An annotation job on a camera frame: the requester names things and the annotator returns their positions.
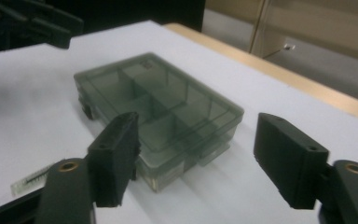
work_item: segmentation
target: gray floor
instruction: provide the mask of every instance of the gray floor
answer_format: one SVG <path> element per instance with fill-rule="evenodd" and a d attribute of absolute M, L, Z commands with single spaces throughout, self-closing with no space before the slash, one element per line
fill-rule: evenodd
<path fill-rule="evenodd" d="M 205 10 L 202 32 L 234 47 L 247 50 L 252 25 Z M 358 98 L 358 60 L 309 43 L 287 38 L 296 47 L 266 58 L 304 77 Z"/>

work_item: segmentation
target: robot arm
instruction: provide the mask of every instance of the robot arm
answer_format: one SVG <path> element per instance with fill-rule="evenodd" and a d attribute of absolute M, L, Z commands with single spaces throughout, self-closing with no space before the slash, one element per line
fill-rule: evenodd
<path fill-rule="evenodd" d="M 68 49 L 80 35 L 83 21 L 38 0 L 0 0 L 0 49 L 10 48 L 10 37 L 25 38 Z"/>
<path fill-rule="evenodd" d="M 135 179 L 140 153 L 138 114 L 113 119 L 89 146 L 84 159 L 72 158 L 48 169 L 46 185 L 0 207 L 0 224 L 91 224 L 94 206 L 122 204 Z"/>
<path fill-rule="evenodd" d="M 322 208 L 322 224 L 358 224 L 358 162 L 327 164 L 329 151 L 285 119 L 260 114 L 255 157 L 295 209 Z"/>

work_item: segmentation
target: translucent plastic box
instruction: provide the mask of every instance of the translucent plastic box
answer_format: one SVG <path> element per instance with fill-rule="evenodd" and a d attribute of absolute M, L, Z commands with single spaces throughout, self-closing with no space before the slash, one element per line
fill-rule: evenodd
<path fill-rule="evenodd" d="M 243 116 L 242 108 L 152 53 L 78 73 L 75 81 L 90 119 L 107 124 L 139 113 L 137 169 L 155 191 L 227 150 Z"/>

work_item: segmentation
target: white tabletop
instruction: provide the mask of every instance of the white tabletop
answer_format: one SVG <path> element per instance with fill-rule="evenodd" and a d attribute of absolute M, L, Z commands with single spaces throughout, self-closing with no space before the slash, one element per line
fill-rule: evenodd
<path fill-rule="evenodd" d="M 257 114 L 283 117 L 330 150 L 358 161 L 358 118 L 236 63 L 153 22 L 74 38 L 69 50 L 41 45 L 0 52 L 0 205 L 10 185 L 63 158 L 84 157 L 102 129 L 87 120 L 73 74 L 154 52 L 245 109 L 231 148 L 160 193 L 130 182 L 123 206 L 96 209 L 98 223 L 318 223 L 291 209 L 253 155 Z"/>

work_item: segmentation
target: white table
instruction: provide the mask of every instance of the white table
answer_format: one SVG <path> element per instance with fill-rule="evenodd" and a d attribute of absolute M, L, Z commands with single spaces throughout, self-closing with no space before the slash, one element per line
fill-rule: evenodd
<path fill-rule="evenodd" d="M 98 223 L 318 223 L 291 209 L 253 155 L 257 114 L 283 117 L 331 152 L 358 161 L 358 118 L 153 22 L 0 53 L 0 205 L 10 185 L 63 158 L 82 158 L 102 126 L 86 118 L 73 74 L 155 52 L 245 109 L 231 148 L 160 193 L 130 182 L 123 206 L 96 209 Z"/>

